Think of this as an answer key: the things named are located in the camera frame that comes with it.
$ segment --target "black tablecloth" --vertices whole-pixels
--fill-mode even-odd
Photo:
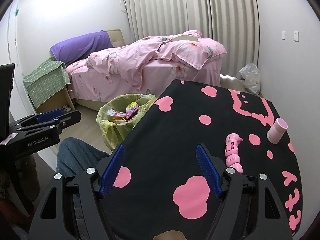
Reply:
[[[300,194],[292,210],[285,207],[288,220],[291,216],[292,233],[299,229],[302,187],[296,156],[288,146],[287,132],[273,145],[266,136],[270,125],[263,124],[279,117],[273,104],[269,101],[264,104],[264,99],[248,93],[219,87],[214,87],[215,95],[214,90],[205,87],[208,86],[173,81],[160,97],[172,98],[172,105],[154,104],[124,140],[123,166],[130,170],[131,181],[123,188],[114,187],[102,201],[109,223],[123,239],[151,240],[169,230],[182,232],[188,240],[205,239],[220,199],[210,193],[205,214],[187,219],[180,214],[173,193],[191,177],[203,175],[196,160],[197,145],[204,143],[212,155],[225,161],[225,139],[230,133],[243,138],[238,148],[245,175],[267,174],[284,206],[290,194],[294,202],[298,199],[296,193]],[[209,125],[200,122],[202,115],[210,117]],[[261,143],[256,146],[250,143],[250,134],[257,135]],[[273,153],[272,159],[270,153],[267,156],[268,151]],[[287,180],[289,185],[285,186],[283,171],[295,175],[296,181]]]

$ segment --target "purple cloth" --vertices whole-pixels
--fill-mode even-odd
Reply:
[[[93,52],[109,48],[113,48],[110,37],[105,30],[102,30],[61,41],[53,45],[50,50],[57,60],[68,66],[89,57]]]

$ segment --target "pink caterpillar toy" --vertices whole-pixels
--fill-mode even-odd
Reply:
[[[242,166],[240,164],[240,157],[238,155],[238,144],[242,142],[242,138],[236,133],[231,133],[226,138],[226,166],[236,169],[240,174],[242,174]]]

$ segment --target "white plastic bag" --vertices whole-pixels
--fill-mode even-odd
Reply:
[[[248,64],[240,70],[244,78],[244,86],[249,92],[260,94],[260,72],[255,64]]]

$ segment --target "yellow-green garbage bag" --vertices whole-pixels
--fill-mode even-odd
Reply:
[[[116,97],[100,109],[97,123],[100,126],[103,141],[110,150],[113,151],[118,144],[123,142],[156,100],[154,95],[128,94]],[[130,121],[120,124],[109,121],[112,120],[112,117],[107,114],[108,110],[114,109],[125,113],[126,107],[132,102],[138,104],[139,110]]]

